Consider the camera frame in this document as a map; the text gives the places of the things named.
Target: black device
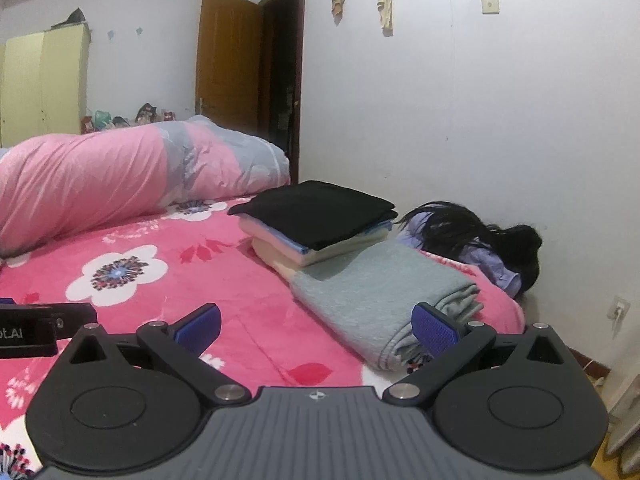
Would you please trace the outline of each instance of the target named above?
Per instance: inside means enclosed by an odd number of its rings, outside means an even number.
[[[81,326],[97,320],[91,303],[18,305],[0,298],[0,359],[53,356],[58,339],[73,337]]]
[[[599,478],[607,413],[551,327],[497,336],[427,304],[412,325],[434,359],[381,400],[369,386],[252,398],[197,358],[220,330],[214,304],[129,335],[88,324],[27,409],[38,479]]]

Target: light switch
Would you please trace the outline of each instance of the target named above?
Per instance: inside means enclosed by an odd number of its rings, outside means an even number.
[[[498,14],[500,12],[500,0],[482,0],[483,14]]]

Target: yellow floor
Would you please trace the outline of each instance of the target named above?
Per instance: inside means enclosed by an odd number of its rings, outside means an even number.
[[[602,446],[600,446],[598,455],[591,466],[600,473],[605,480],[640,480],[640,473],[629,476],[620,476],[620,473],[618,472],[618,457],[605,458],[604,450],[607,447],[608,439],[609,437],[607,437],[602,443]]]

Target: black hair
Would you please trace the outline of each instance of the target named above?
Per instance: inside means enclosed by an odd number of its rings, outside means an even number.
[[[494,224],[485,225],[470,209],[443,201],[428,202],[409,211],[399,224],[404,228],[420,213],[430,214],[418,234],[423,250],[458,260],[467,245],[488,248],[500,256],[507,269],[520,275],[520,293],[536,282],[542,238],[532,226],[521,224],[501,229]]]

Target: black folded clothing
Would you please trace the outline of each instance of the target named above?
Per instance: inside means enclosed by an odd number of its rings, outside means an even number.
[[[319,251],[396,218],[395,207],[354,189],[308,180],[258,193],[250,202],[233,206],[228,214],[252,216],[290,240]]]

